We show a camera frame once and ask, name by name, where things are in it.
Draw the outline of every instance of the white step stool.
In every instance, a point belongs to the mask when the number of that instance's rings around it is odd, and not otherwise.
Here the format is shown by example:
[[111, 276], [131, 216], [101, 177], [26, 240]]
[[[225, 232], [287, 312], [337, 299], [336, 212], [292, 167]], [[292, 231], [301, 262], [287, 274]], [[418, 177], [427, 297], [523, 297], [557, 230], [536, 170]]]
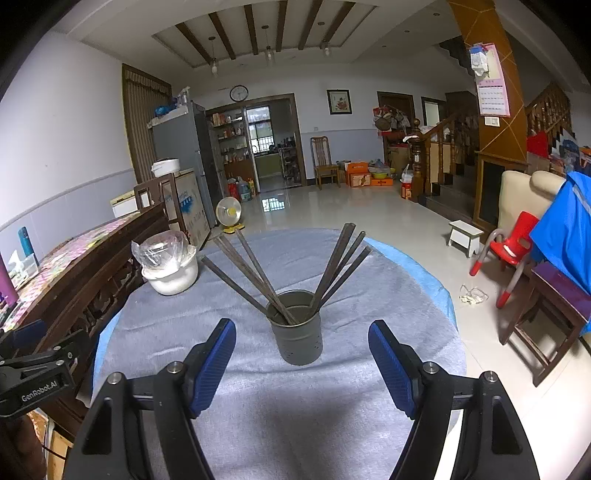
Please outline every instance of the white step stool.
[[461, 220], [455, 222], [449, 222], [452, 226], [452, 232], [449, 235], [447, 246], [449, 247], [452, 242], [467, 248], [466, 256], [470, 258], [472, 254], [478, 255], [480, 253], [480, 236], [484, 233], [479, 228], [470, 225]]

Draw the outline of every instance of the plastic bag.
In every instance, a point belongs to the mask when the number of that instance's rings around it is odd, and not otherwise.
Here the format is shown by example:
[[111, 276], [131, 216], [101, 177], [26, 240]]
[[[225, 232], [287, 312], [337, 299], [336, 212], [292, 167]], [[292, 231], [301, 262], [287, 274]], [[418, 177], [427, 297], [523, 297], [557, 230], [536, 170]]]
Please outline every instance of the plastic bag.
[[402, 175], [400, 175], [400, 182], [402, 182], [402, 183], [412, 183], [412, 181], [413, 181], [413, 171], [411, 170], [409, 172], [408, 166], [409, 165], [406, 166], [406, 168], [402, 172]]
[[184, 233], [168, 230], [151, 236], [141, 245], [131, 242], [131, 252], [147, 271], [163, 277], [180, 269], [190, 246]]

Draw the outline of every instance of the chopstick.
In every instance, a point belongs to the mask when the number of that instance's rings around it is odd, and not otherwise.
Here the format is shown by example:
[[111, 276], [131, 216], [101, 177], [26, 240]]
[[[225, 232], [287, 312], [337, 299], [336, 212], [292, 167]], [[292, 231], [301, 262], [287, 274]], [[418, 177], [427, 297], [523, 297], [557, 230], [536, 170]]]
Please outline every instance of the chopstick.
[[345, 265], [347, 264], [347, 262], [349, 261], [349, 259], [353, 256], [353, 254], [355, 253], [355, 250], [357, 250], [357, 247], [361, 244], [361, 242], [363, 241], [364, 238], [365, 238], [365, 231], [362, 231], [357, 236], [357, 238], [355, 239], [355, 241], [353, 242], [353, 245], [351, 245], [351, 248], [349, 248], [349, 250], [347, 250], [347, 253], [345, 253], [345, 256], [340, 261], [339, 266], [336, 267], [335, 273], [332, 276], [332, 278], [330, 279], [329, 285], [332, 284], [332, 282], [335, 281], [336, 277], [339, 276], [339, 273], [343, 270], [343, 268], [345, 267]]
[[273, 300], [275, 300], [275, 302], [278, 305], [281, 305], [284, 308], [285, 313], [282, 312], [282, 314], [285, 317], [285, 320], [287, 321], [288, 325], [297, 325], [299, 322], [295, 319], [295, 317], [291, 314], [291, 312], [286, 307], [284, 307], [283, 304], [281, 303], [281, 300], [277, 296], [277, 293], [275, 292], [273, 285], [271, 285], [271, 282], [269, 281], [269, 279], [265, 275], [265, 271], [262, 269], [261, 264], [256, 259], [254, 252], [252, 251], [250, 245], [248, 245], [248, 242], [246, 241], [246, 238], [244, 238], [244, 236], [242, 235], [242, 232], [240, 230], [236, 230], [235, 233], [236, 233], [236, 236], [238, 237], [238, 240], [240, 240], [240, 243], [244, 247], [244, 250], [246, 251], [248, 258], [251, 259], [252, 264], [255, 266], [255, 269], [256, 269], [257, 273], [259, 274], [262, 282], [267, 287], [267, 290], [270, 293], [271, 297], [273, 298]]
[[351, 263], [351, 265], [349, 265], [349, 268], [345, 271], [345, 273], [343, 273], [340, 278], [337, 280], [337, 282], [332, 286], [332, 288], [329, 290], [329, 292], [322, 298], [322, 300], [320, 301], [320, 304], [317, 308], [317, 310], [320, 310], [320, 307], [322, 307], [322, 305], [324, 305], [329, 298], [331, 298], [332, 295], [334, 295], [334, 293], [340, 288], [340, 286], [345, 283], [345, 280], [347, 280], [347, 278], [349, 278], [351, 276], [351, 274], [355, 271], [355, 269], [361, 264], [361, 262], [363, 260], [365, 260], [365, 257], [367, 257], [369, 254], [371, 253], [371, 248], [370, 247], [365, 247], [363, 249], [363, 251], [359, 254], [359, 256], [353, 260], [353, 262]]
[[347, 244], [349, 243], [354, 230], [354, 223], [346, 223], [343, 226], [343, 229], [339, 235], [339, 239], [336, 241], [335, 248], [329, 258], [326, 269], [324, 270], [324, 274], [322, 275], [322, 278], [318, 283], [318, 287], [316, 287], [316, 291], [314, 292], [314, 297], [310, 302], [310, 316], [314, 315], [320, 308], [320, 300], [322, 299], [322, 296], [325, 294], [326, 290], [329, 288], [330, 280], [335, 273], [335, 270], [339, 264], [339, 260], [343, 256], [343, 252], [345, 251], [345, 248], [347, 248]]
[[244, 274], [244, 276], [248, 280], [250, 280], [251, 283], [265, 296], [265, 298], [269, 300], [277, 310], [279, 310], [279, 312], [285, 318], [285, 321], [289, 323], [288, 317], [290, 316], [290, 314], [287, 311], [287, 309], [283, 306], [283, 304], [280, 301], [275, 302], [275, 300], [271, 296], [271, 293], [267, 292], [267, 288], [265, 287], [265, 285], [256, 276], [256, 274], [244, 261], [241, 255], [236, 251], [234, 246], [226, 238], [222, 236], [215, 238], [213, 241], [226, 254], [230, 261], [238, 267], [238, 270], [240, 270]]
[[269, 316], [267, 309], [258, 303], [249, 293], [242, 289], [236, 282], [234, 282], [228, 275], [226, 275], [220, 268], [213, 263], [208, 257], [201, 257], [201, 262], [218, 277], [220, 277], [226, 284], [228, 284], [236, 293], [243, 299], [250, 303], [254, 308], [261, 312], [265, 317]]

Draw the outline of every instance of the metal screw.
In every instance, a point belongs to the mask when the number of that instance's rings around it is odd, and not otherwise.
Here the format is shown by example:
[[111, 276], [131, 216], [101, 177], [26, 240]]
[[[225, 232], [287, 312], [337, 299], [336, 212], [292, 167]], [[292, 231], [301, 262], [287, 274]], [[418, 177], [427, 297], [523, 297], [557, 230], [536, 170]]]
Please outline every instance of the metal screw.
[[166, 371], [169, 374], [177, 374], [183, 369], [183, 367], [184, 367], [184, 364], [182, 362], [170, 362], [166, 366]]
[[428, 374], [433, 375], [439, 372], [439, 365], [437, 365], [435, 362], [425, 362], [423, 363], [423, 370], [425, 370], [425, 372]]
[[122, 378], [123, 374], [121, 372], [114, 372], [107, 377], [107, 383], [110, 383], [111, 385], [116, 385], [121, 381]]
[[490, 383], [494, 383], [497, 380], [499, 380], [499, 377], [496, 373], [494, 373], [492, 370], [489, 370], [488, 372], [484, 372], [484, 378], [489, 381]]

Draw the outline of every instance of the cardboard box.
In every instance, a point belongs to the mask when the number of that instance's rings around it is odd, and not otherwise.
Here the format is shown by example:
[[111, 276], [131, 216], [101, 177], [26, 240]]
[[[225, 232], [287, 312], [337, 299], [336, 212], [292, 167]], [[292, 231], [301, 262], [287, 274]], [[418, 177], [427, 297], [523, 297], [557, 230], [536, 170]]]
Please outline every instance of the cardboard box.
[[390, 162], [390, 167], [396, 168], [398, 178], [410, 162], [410, 148], [388, 147], [388, 161]]
[[366, 161], [358, 161], [358, 162], [351, 162], [347, 163], [347, 173], [367, 173], [369, 167], [369, 163]]
[[371, 173], [349, 173], [350, 187], [369, 187], [371, 186]]
[[392, 185], [394, 185], [392, 179], [371, 179], [372, 187], [391, 187]]

